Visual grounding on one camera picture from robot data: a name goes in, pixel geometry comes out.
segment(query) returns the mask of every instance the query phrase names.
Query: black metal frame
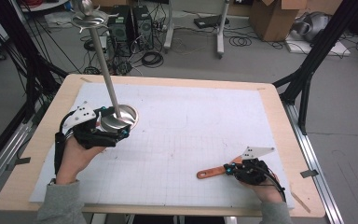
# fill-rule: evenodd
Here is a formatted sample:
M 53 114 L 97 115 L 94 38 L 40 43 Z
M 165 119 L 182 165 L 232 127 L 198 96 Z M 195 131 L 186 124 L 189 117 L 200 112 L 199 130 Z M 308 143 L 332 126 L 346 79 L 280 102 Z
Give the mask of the black metal frame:
M 7 143 L 7 140 L 14 133 L 20 123 L 28 121 L 35 113 L 34 104 L 41 94 L 55 93 L 61 86 L 51 74 L 57 74 L 59 77 L 65 78 L 68 73 L 61 68 L 43 58 L 34 41 L 28 35 L 23 26 L 16 10 L 9 0 L 0 1 L 0 24 L 7 32 L 7 35 L 25 61 L 19 61 L 19 58 L 11 55 L 10 50 L 7 51 L 13 63 L 16 65 L 19 73 L 27 78 L 25 92 L 27 95 L 26 102 L 0 135 L 0 152 Z M 7 43 L 0 36 L 1 45 L 9 49 Z
M 281 100 L 286 104 L 294 105 L 297 96 L 301 93 L 298 126 L 305 135 L 307 134 L 306 118 L 312 77 L 357 14 L 358 0 L 342 1 L 301 66 L 293 74 L 272 83 L 276 88 L 289 83 L 286 90 L 280 94 Z

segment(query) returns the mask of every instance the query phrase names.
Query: human hand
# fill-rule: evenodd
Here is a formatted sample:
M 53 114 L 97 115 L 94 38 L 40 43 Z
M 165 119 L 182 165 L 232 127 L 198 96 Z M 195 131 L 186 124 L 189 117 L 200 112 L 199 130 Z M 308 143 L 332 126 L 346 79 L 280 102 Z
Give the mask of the human hand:
M 83 148 L 76 139 L 71 136 L 66 140 L 60 170 L 57 173 L 56 184 L 67 185 L 76 181 L 76 176 L 84 170 L 91 160 L 104 151 L 106 147 Z
M 240 181 L 248 189 L 252 189 L 255 192 L 255 195 L 260 199 L 262 203 L 282 203 L 282 195 L 276 189 L 274 184 L 268 178 L 261 182 L 260 185 L 249 185 Z

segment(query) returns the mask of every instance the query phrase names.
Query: grid paper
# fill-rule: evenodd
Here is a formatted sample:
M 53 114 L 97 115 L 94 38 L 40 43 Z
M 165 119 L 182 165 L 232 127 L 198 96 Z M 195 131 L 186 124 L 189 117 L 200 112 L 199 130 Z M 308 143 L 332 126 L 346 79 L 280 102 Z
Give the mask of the grid paper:
M 115 91 L 120 104 L 138 110 L 139 122 L 129 138 L 98 155 L 78 175 L 81 201 L 259 207 L 253 192 L 233 176 L 196 177 L 200 170 L 233 160 L 248 146 L 276 148 L 258 91 L 137 85 L 115 85 Z M 84 101 L 95 108 L 111 105 L 101 83 L 85 83 L 72 110 Z M 54 174 L 53 147 L 30 202 L 44 201 Z M 278 150 L 260 160 L 278 175 L 293 208 Z

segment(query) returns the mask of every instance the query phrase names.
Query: gray floor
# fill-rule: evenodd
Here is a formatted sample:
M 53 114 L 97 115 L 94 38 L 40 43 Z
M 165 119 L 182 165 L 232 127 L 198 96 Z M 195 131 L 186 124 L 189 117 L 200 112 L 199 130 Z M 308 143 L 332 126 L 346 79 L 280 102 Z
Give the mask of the gray floor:
M 176 25 L 194 27 L 191 17 L 175 21 Z M 231 27 L 247 25 L 247 20 L 231 18 Z M 240 30 L 247 33 L 251 29 Z M 51 35 L 80 67 L 86 51 L 75 28 L 54 30 Z M 159 68 L 139 67 L 144 77 L 173 77 L 271 83 L 297 70 L 306 55 L 275 49 L 268 43 L 252 40 L 249 47 L 233 47 L 225 39 L 225 54 L 216 55 L 215 36 L 189 31 L 175 32 L 186 45 L 185 53 L 170 50 Z M 344 45 L 354 46 L 343 41 Z M 66 71 L 75 70 L 63 54 L 47 41 L 53 62 Z M 340 59 L 327 57 L 312 80 L 307 128 L 310 141 L 324 170 L 345 223 L 358 223 L 358 52 Z M 24 97 L 14 67 L 9 60 L 0 61 L 0 132 L 20 108 Z M 140 76 L 135 70 L 131 76 Z M 9 172 L 0 179 L 0 189 Z M 0 223 L 30 223 L 35 213 L 0 212 Z M 259 218 L 241 217 L 239 223 L 258 223 Z M 294 218 L 295 223 L 327 223 L 325 218 Z

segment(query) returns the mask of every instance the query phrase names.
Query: gray sleeve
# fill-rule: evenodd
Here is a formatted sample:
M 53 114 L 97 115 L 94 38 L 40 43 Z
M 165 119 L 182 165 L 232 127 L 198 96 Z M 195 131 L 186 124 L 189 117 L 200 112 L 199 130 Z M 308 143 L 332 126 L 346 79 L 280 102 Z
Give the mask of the gray sleeve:
M 261 203 L 261 224 L 293 224 L 287 203 Z
M 79 182 L 70 185 L 49 185 L 45 201 L 37 212 L 35 224 L 86 224 L 78 201 Z

